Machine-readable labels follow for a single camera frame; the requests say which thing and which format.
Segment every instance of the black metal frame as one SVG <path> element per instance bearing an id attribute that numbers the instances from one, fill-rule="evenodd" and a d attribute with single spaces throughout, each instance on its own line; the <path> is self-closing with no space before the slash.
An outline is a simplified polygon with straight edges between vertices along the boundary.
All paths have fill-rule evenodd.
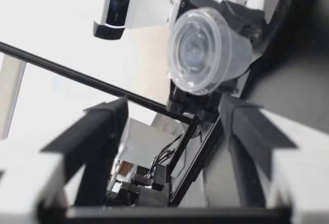
<path id="1" fill-rule="evenodd" d="M 235 208 L 71 208 L 50 209 L 44 224 L 289 224 L 289 209 Z"/>
<path id="2" fill-rule="evenodd" d="M 302 7 L 302 4 L 299 4 L 294 12 Z M 288 16 L 289 19 L 286 20 L 285 23 L 281 26 L 280 33 L 277 34 L 276 40 L 280 38 L 285 38 L 286 34 L 290 33 L 290 30 L 287 30 L 285 33 L 283 32 L 283 27 L 287 27 L 288 24 L 291 24 L 293 18 L 292 12 Z M 283 44 L 272 44 L 271 47 L 266 51 L 266 55 L 270 55 L 270 52 L 273 51 L 279 52 L 280 48 L 285 48 Z M 64 67 L 62 65 L 56 64 L 49 60 L 46 60 L 42 57 L 36 56 L 34 54 L 25 52 L 21 49 L 15 48 L 13 46 L 7 45 L 5 43 L 0 42 L 0 51 L 11 55 L 17 59 L 23 60 L 27 63 L 33 64 L 35 66 L 44 68 L 71 80 L 77 81 L 79 83 L 85 84 L 92 88 L 98 89 L 100 91 L 106 92 L 115 96 L 126 96 L 130 101 L 135 102 L 141 106 L 144 106 L 150 110 L 161 113 L 165 116 L 171 117 L 173 119 L 177 119 L 182 121 L 183 123 L 190 124 L 192 119 L 186 117 L 184 115 L 173 114 L 168 112 L 166 107 L 160 103 L 147 99 L 145 97 L 139 96 L 127 90 L 118 88 L 114 85 L 110 85 L 106 82 L 100 81 L 98 79 L 92 78 L 88 75 L 75 71 L 73 69 Z M 255 79 L 256 74 L 251 74 L 248 78 L 246 86 L 252 84 Z M 256 122 L 257 119 L 261 119 L 264 121 L 262 117 L 260 117 L 259 111 L 257 112 L 256 107 L 249 108 L 239 108 L 233 112 L 233 117 L 230 117 L 232 113 L 221 114 L 223 119 L 223 125 L 227 125 L 225 117 L 229 116 L 230 119 L 233 119 L 232 123 L 229 124 L 229 135 L 232 132 L 235 135 L 239 142 L 241 143 L 245 149 L 246 153 L 259 165 L 262 170 L 265 172 L 267 177 L 270 178 L 271 171 L 271 152 L 275 148 L 278 147 L 295 147 L 293 143 L 289 139 L 286 139 L 282 134 L 279 134 L 278 131 L 274 131 L 273 125 L 268 122 Z M 186 139 L 184 141 L 189 141 L 187 137 L 192 134 L 192 128 L 190 132 L 186 133 Z M 268 134 L 272 134 L 274 132 L 275 139 L 269 138 Z M 177 206 L 180 201 L 184 197 L 186 191 L 188 190 L 191 183 L 196 179 L 199 175 L 200 170 L 204 167 L 205 159 L 211 153 L 213 147 L 217 144 L 220 136 L 223 134 L 222 121 L 221 118 L 218 118 L 216 123 L 213 125 L 211 131 L 208 133 L 205 141 L 202 143 L 196 157 L 188 168 L 188 171 L 184 175 L 183 180 L 180 182 L 178 189 L 171 196 L 171 201 L 169 205 Z M 234 145 L 231 147 L 231 152 L 239 154 L 236 147 Z M 237 165 L 241 165 L 243 161 L 236 161 Z M 243 179 L 236 180 L 241 183 L 241 188 L 248 187 L 248 182 L 244 182 Z M 142 222 L 150 222 L 156 221 L 159 223 L 168 223 L 168 221 L 172 223 L 236 223 L 237 221 L 243 221 L 248 223 L 290 223 L 290 211 L 289 210 L 266 210 L 266 209 L 112 209 L 112 210 L 102 210 L 99 208 L 76 208 L 76 209 L 68 209 L 66 210 L 49 210 L 49 215 L 45 215 L 47 217 L 51 217 L 51 212 L 58 211 L 61 212 L 62 222 L 54 222 L 58 220 L 57 218 L 50 218 L 49 222 L 45 223 L 92 223 L 94 220 L 97 220 L 97 223 L 108 223 L 111 220 L 112 223 L 142 223 Z"/>

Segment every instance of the white wall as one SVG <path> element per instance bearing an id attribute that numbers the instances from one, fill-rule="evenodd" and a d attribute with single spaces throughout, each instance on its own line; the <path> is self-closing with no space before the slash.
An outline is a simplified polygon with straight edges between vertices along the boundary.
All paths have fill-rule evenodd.
<path id="1" fill-rule="evenodd" d="M 0 55 L 0 139 L 6 138 L 25 69 L 25 62 Z"/>
<path id="2" fill-rule="evenodd" d="M 65 128 L 92 105 L 117 97 L 27 64 L 9 136 Z M 130 117 L 150 125 L 155 112 L 129 104 Z"/>
<path id="3" fill-rule="evenodd" d="M 119 41 L 97 39 L 94 4 L 94 0 L 0 0 L 0 41 L 165 103 L 166 31 L 127 31 Z"/>

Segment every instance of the black panel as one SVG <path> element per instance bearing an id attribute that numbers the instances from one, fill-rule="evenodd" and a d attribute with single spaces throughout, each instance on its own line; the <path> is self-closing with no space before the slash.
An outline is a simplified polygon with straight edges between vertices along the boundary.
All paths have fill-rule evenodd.
<path id="1" fill-rule="evenodd" d="M 64 156 L 66 182 L 99 150 L 110 143 L 109 153 L 116 154 L 128 118 L 126 98 L 103 103 L 90 109 L 78 122 L 42 149 Z"/>
<path id="2" fill-rule="evenodd" d="M 241 207 L 264 208 L 266 202 L 255 163 L 236 136 L 231 138 L 229 152 Z"/>
<path id="3" fill-rule="evenodd" d="M 48 210 L 45 223 L 62 216 L 61 210 Z M 289 209 L 236 208 L 72 208 L 66 212 L 66 224 L 288 224 Z"/>
<path id="4" fill-rule="evenodd" d="M 220 113 L 226 136 L 236 135 L 269 179 L 273 150 L 296 148 L 296 145 L 252 104 L 224 95 Z"/>
<path id="5" fill-rule="evenodd" d="M 124 26 L 130 0 L 110 0 L 106 23 Z"/>

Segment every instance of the black cable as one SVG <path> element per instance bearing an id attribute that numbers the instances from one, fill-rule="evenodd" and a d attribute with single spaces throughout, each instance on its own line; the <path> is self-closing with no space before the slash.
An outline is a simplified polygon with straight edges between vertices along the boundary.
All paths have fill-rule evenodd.
<path id="1" fill-rule="evenodd" d="M 162 157 L 163 155 L 164 155 L 164 153 L 171 153 L 170 154 L 170 156 L 173 154 L 173 151 L 171 151 L 171 150 L 169 150 L 168 148 L 170 148 L 170 146 L 171 145 L 173 145 L 177 140 L 179 140 L 180 138 L 182 137 L 182 134 L 180 134 L 178 137 L 176 137 L 175 139 L 174 139 L 174 141 L 172 141 L 171 143 L 169 143 L 169 144 L 167 144 L 161 151 L 160 151 L 160 153 L 156 156 L 156 157 L 154 157 L 154 159 L 153 159 L 153 161 L 152 161 L 152 163 L 151 163 L 151 167 L 150 167 L 150 170 L 149 170 L 149 172 L 148 172 L 148 174 L 146 174 L 146 176 L 147 177 L 149 177 L 150 175 L 151 175 L 151 173 L 152 173 L 152 171 L 153 171 L 153 168 L 156 166 L 156 165 L 158 165 L 159 163 L 159 161 L 160 160 L 163 160 L 164 158 Z"/>

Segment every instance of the clear plastic lid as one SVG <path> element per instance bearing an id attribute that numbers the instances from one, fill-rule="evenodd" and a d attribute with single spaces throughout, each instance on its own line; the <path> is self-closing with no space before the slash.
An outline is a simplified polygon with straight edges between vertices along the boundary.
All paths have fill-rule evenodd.
<path id="1" fill-rule="evenodd" d="M 212 92 L 229 78 L 232 45 L 235 43 L 237 49 L 245 46 L 240 38 L 243 37 L 231 31 L 225 19 L 213 8 L 185 12 L 169 38 L 168 68 L 173 82 L 183 91 L 195 95 Z"/>

